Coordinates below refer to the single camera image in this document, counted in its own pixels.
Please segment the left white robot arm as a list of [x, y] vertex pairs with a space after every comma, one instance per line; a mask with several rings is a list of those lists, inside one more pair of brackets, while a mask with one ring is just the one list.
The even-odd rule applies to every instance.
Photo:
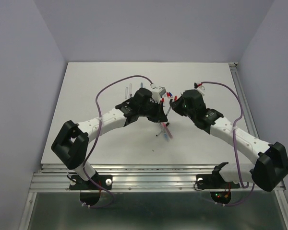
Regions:
[[100, 117], [80, 123], [69, 120], [61, 127], [51, 150], [81, 178], [85, 188], [94, 188], [97, 177], [95, 169], [86, 160], [88, 145], [107, 132], [136, 122], [139, 117], [146, 117], [154, 123], [167, 122], [162, 103], [165, 93], [164, 87], [140, 88], [133, 97]]

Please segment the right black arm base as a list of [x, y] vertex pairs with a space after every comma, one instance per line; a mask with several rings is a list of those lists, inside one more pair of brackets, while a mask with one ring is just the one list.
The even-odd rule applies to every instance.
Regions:
[[216, 190], [215, 192], [210, 192], [212, 200], [217, 204], [226, 206], [232, 198], [231, 190], [240, 188], [240, 185], [234, 182], [225, 182], [221, 176], [199, 174], [196, 176], [193, 187], [195, 191]]

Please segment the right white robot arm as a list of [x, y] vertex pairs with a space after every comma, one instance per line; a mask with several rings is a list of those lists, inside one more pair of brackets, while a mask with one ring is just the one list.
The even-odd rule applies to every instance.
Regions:
[[286, 148], [279, 142], [270, 144], [236, 127], [222, 113], [207, 108], [198, 90], [187, 90], [170, 103], [171, 109], [192, 120], [194, 125], [242, 153], [250, 163], [222, 162], [211, 174], [204, 175], [202, 185], [223, 187], [226, 183], [245, 182], [271, 192], [288, 175]]

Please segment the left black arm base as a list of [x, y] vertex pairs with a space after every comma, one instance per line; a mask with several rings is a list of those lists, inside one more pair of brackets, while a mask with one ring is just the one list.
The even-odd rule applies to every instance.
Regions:
[[114, 194], [111, 192], [113, 176], [110, 174], [100, 175], [96, 173], [88, 181], [83, 180], [76, 173], [67, 174], [70, 181], [69, 189], [79, 191], [79, 200], [83, 207], [103, 208], [111, 205]]

